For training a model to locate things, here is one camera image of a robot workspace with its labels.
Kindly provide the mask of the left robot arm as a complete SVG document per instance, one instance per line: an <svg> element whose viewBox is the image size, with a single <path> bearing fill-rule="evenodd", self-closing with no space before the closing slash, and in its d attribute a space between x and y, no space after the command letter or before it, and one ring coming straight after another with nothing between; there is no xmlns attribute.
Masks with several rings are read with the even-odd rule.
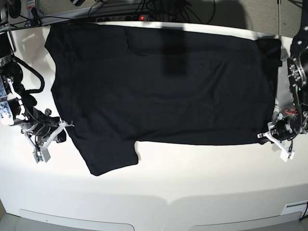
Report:
<svg viewBox="0 0 308 231"><path fill-rule="evenodd" d="M294 36L287 58L288 80L293 96L293 108L286 108L268 123L268 131L259 133L262 141L274 143L281 150L283 161L293 159L293 141L308 132L308 2L291 3L301 8L301 28Z"/></svg>

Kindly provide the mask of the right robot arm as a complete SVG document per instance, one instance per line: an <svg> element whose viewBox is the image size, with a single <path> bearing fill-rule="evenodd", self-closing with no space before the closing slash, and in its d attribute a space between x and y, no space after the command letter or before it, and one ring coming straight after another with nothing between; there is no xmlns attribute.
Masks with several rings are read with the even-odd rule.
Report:
<svg viewBox="0 0 308 231"><path fill-rule="evenodd" d="M52 117L51 111L36 109L34 94L43 92L43 76L26 62L15 56L16 47L9 25L0 27L0 121L4 125L19 126L21 133L34 146L42 150L51 141L66 141L65 127L70 124L60 117ZM25 89L22 84L25 68L40 81L37 89Z"/></svg>

